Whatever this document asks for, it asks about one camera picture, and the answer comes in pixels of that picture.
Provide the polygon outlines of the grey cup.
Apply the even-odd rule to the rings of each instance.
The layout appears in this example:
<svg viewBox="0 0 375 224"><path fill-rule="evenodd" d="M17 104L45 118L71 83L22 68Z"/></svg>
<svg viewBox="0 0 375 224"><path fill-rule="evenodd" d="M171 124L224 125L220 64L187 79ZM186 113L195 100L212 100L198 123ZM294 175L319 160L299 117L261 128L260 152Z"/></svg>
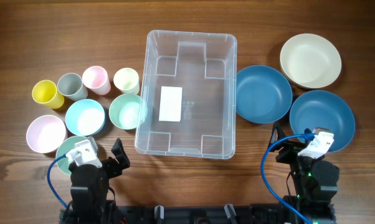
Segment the grey cup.
<svg viewBox="0 0 375 224"><path fill-rule="evenodd" d="M82 78L76 73L67 73L61 76L57 83L57 89L62 95L73 101L86 99L88 96Z"/></svg>

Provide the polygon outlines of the yellow cup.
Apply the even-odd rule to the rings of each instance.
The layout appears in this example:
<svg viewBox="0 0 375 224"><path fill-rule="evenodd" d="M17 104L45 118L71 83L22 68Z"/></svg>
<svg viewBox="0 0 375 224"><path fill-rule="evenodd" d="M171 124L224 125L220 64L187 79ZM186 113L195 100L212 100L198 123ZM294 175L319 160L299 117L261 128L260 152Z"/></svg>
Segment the yellow cup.
<svg viewBox="0 0 375 224"><path fill-rule="evenodd" d="M32 89L33 100L51 109L59 109L64 104L64 96L51 80L39 81Z"/></svg>

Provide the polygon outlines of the mint green small bowl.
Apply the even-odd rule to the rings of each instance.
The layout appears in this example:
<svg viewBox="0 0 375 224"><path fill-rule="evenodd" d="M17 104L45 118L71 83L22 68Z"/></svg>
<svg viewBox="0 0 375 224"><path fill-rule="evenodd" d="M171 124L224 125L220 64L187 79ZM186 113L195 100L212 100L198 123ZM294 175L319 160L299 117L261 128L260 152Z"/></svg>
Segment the mint green small bowl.
<svg viewBox="0 0 375 224"><path fill-rule="evenodd" d="M138 125L141 97L122 94L116 97L109 107L110 121L120 129L131 130Z"/></svg>

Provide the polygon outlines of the beige bowl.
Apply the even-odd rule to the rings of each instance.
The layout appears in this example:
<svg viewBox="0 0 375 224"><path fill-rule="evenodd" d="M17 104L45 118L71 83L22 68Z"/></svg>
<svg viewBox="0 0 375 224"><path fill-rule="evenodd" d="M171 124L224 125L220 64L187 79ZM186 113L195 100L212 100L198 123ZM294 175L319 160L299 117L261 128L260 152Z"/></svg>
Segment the beige bowl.
<svg viewBox="0 0 375 224"><path fill-rule="evenodd" d="M327 39L316 34L298 34L280 51L282 73L294 84L309 89L324 88L336 81L342 70L341 56Z"/></svg>

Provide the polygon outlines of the cream cup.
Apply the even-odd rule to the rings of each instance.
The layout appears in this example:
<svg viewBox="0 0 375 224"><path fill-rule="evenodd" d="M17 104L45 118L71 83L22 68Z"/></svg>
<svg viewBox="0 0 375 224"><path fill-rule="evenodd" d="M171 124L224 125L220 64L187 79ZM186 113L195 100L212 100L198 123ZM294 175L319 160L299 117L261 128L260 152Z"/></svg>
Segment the cream cup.
<svg viewBox="0 0 375 224"><path fill-rule="evenodd" d="M124 94L137 95L140 90L139 75L132 68L122 68L117 71L113 83Z"/></svg>

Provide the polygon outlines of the pink cup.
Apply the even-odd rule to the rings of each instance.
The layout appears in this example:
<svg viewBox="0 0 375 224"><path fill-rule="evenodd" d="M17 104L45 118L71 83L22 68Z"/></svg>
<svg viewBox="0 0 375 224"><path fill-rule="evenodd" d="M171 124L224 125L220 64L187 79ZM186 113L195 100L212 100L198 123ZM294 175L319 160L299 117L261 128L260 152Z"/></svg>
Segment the pink cup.
<svg viewBox="0 0 375 224"><path fill-rule="evenodd" d="M82 75L83 84L98 95L106 95L111 90L107 71L101 66L91 66Z"/></svg>

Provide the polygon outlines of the light blue small bowl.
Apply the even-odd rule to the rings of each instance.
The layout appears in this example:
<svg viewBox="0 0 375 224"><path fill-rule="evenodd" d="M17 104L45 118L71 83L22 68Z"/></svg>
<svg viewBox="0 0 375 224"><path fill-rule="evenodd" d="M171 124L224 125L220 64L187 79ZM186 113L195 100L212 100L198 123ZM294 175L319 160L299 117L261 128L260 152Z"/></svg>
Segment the light blue small bowl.
<svg viewBox="0 0 375 224"><path fill-rule="evenodd" d="M74 135L94 135L104 127L105 110L95 100L83 99L76 101L66 112L65 124Z"/></svg>

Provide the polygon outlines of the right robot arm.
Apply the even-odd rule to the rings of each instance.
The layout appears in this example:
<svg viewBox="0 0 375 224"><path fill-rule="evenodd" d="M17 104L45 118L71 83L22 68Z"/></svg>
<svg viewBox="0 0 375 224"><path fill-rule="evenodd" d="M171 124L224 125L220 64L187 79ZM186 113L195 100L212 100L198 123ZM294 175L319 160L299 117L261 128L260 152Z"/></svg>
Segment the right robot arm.
<svg viewBox="0 0 375 224"><path fill-rule="evenodd" d="M313 159L298 153L309 146L304 143L285 140L276 145L277 162L290 166L296 195L286 195L283 201L300 212L310 223L336 223L334 205L331 199L338 191L339 168L325 161L323 156Z"/></svg>

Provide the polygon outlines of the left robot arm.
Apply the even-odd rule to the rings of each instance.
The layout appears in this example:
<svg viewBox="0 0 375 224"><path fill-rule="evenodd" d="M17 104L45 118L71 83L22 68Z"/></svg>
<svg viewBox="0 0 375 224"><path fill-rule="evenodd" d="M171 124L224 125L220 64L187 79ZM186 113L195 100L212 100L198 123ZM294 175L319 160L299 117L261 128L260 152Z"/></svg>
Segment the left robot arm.
<svg viewBox="0 0 375 224"><path fill-rule="evenodd" d="M75 143L66 153L71 161L69 171L72 186L72 201L60 216L60 223L127 223L126 216L116 205L116 201L107 199L107 193L115 191L109 180L122 175L130 167L122 142L117 139L112 147L114 157L100 160L98 146L94 138L89 137Z"/></svg>

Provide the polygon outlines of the pink small bowl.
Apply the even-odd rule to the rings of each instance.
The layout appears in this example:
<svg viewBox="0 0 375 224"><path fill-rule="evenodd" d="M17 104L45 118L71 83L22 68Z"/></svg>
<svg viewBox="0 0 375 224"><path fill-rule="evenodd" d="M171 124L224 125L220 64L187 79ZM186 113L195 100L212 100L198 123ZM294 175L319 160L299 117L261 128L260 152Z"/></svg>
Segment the pink small bowl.
<svg viewBox="0 0 375 224"><path fill-rule="evenodd" d="M54 115L36 118L28 127L26 142L30 149L41 154L56 151L67 139L65 123Z"/></svg>

